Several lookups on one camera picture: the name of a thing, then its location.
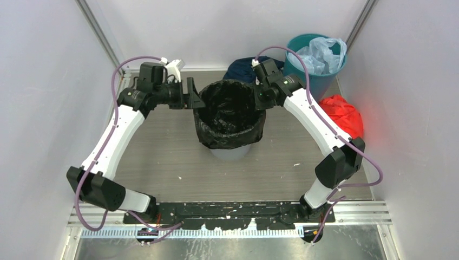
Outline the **black trash bag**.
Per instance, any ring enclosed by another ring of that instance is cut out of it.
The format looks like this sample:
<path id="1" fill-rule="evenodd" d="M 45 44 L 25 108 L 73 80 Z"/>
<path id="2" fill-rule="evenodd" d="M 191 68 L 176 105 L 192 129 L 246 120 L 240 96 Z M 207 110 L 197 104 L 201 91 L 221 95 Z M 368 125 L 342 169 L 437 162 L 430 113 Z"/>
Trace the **black trash bag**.
<path id="1" fill-rule="evenodd" d="M 194 110 L 199 143 L 216 150 L 231 150 L 263 138 L 266 112 L 255 109 L 253 85 L 221 80 L 199 92 L 204 108 Z"/>

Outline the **teal plastic bucket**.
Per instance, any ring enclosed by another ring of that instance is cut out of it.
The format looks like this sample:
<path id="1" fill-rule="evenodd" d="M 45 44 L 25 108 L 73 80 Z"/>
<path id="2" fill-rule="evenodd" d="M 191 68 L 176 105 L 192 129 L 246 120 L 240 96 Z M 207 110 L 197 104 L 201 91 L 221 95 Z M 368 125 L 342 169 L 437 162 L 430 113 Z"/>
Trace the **teal plastic bucket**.
<path id="1" fill-rule="evenodd" d="M 346 43 L 340 38 L 302 34 L 291 39 L 287 48 L 296 54 L 286 52 L 284 75 L 295 74 L 306 81 L 303 63 L 308 70 L 311 95 L 316 101 L 321 100 L 346 64 Z"/>

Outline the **grey translucent trash bin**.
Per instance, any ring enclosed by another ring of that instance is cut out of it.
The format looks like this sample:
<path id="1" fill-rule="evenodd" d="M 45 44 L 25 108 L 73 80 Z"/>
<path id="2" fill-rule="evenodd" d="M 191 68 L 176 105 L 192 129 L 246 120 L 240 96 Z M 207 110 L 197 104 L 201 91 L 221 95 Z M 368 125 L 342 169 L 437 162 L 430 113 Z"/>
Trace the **grey translucent trash bin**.
<path id="1" fill-rule="evenodd" d="M 242 159 L 250 150 L 251 145 L 240 146 L 233 149 L 211 149 L 211 153 L 218 159 L 224 161 L 235 161 Z"/>

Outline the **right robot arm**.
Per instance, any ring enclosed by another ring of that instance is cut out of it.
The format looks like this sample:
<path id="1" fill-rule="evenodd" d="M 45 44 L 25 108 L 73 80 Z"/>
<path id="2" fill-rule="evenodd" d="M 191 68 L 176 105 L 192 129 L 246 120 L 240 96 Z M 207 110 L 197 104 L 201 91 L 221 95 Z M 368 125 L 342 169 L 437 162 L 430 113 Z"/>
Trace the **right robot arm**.
<path id="1" fill-rule="evenodd" d="M 316 179 L 300 197 L 298 210 L 306 222 L 315 222 L 333 190 L 359 169 L 365 142 L 352 138 L 320 108 L 297 75 L 283 75 L 272 59 L 252 60 L 259 84 L 253 87 L 255 108 L 281 106 L 311 134 L 324 159 L 314 169 Z"/>

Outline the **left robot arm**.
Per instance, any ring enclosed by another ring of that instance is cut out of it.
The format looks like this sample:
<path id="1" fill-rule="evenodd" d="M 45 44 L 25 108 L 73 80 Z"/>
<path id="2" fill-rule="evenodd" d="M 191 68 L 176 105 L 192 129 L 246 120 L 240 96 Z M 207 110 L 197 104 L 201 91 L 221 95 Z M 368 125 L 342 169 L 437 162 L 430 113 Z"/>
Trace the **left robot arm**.
<path id="1" fill-rule="evenodd" d="M 180 74 L 183 60 L 144 62 L 136 87 L 120 92 L 117 112 L 110 125 L 80 167 L 71 167 L 67 179 L 78 200 L 108 211 L 134 211 L 138 219 L 150 224 L 157 219 L 156 199 L 116 183 L 114 177 L 120 159 L 149 112 L 158 105 L 170 109 L 197 109 L 205 106 L 192 77 L 187 78 L 188 92 L 183 92 Z"/>

